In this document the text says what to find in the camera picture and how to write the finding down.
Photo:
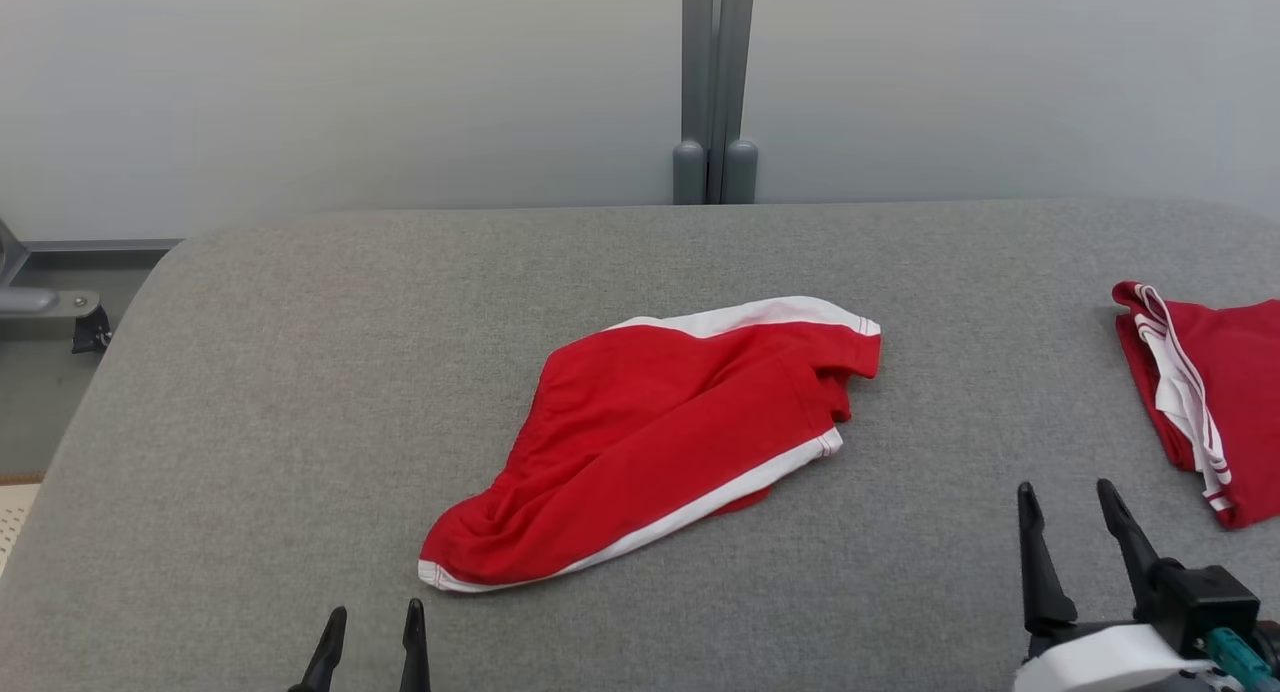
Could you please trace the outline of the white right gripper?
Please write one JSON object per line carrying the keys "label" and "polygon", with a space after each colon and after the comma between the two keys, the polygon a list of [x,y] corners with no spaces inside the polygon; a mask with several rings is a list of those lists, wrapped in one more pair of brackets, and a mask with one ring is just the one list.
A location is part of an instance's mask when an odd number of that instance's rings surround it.
{"label": "white right gripper", "polygon": [[1153,625],[1165,563],[1110,478],[1096,492],[1108,533],[1120,547],[1137,622],[1076,623],[1044,541],[1044,515],[1033,484],[1018,486],[1018,536],[1028,656],[1012,692],[1217,692],[1213,664],[1187,657],[1179,642]]}

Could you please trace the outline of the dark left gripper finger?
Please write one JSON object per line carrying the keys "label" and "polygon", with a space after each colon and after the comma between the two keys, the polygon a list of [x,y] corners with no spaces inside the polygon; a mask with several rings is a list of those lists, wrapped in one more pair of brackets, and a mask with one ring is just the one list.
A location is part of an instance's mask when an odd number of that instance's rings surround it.
{"label": "dark left gripper finger", "polygon": [[406,610],[402,633],[404,664],[399,679],[399,692],[433,692],[425,610],[421,599],[411,599]]}
{"label": "dark left gripper finger", "polygon": [[346,624],[346,608],[334,608],[301,682],[291,686],[287,692],[332,692],[332,679],[344,647]]}

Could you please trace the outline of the red Bulls 23 jersey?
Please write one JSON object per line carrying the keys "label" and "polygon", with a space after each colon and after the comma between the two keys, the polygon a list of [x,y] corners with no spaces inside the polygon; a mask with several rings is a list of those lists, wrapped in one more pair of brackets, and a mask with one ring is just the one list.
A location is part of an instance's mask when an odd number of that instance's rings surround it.
{"label": "red Bulls 23 jersey", "polygon": [[1221,527],[1280,515],[1280,301],[1234,308],[1167,301],[1120,281],[1116,331],[1170,464],[1199,475]]}

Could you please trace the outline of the red shorts with white trim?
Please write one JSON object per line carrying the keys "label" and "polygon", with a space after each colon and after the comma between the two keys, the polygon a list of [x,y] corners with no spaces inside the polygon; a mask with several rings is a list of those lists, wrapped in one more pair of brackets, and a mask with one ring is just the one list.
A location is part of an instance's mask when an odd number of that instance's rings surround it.
{"label": "red shorts with white trim", "polygon": [[787,295],[561,347],[494,481],[426,533],[419,579],[462,595],[531,585],[762,501],[841,450],[849,385],[877,376],[881,342],[872,318]]}

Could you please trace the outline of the beige perforated mat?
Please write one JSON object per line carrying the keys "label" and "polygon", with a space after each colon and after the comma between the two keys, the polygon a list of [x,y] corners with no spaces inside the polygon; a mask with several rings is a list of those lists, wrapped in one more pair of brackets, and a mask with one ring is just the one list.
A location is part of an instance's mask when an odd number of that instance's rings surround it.
{"label": "beige perforated mat", "polygon": [[28,521],[45,475],[0,475],[0,576]]}

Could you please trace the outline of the grey metal frame with foot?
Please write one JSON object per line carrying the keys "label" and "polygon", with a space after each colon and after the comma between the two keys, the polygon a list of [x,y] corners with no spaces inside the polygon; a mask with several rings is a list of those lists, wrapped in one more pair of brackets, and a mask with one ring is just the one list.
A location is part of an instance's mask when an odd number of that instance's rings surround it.
{"label": "grey metal frame with foot", "polygon": [[113,324],[99,292],[15,287],[28,258],[29,249],[0,219],[0,322],[61,324],[70,327],[73,354],[105,353]]}

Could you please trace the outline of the grey metal partition post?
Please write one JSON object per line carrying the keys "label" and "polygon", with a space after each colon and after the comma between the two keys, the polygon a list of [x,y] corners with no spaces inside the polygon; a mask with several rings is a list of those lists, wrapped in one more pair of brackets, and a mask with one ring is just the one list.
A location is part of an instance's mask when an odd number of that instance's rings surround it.
{"label": "grey metal partition post", "polygon": [[676,205],[754,203],[759,148],[742,136],[754,0],[681,0]]}

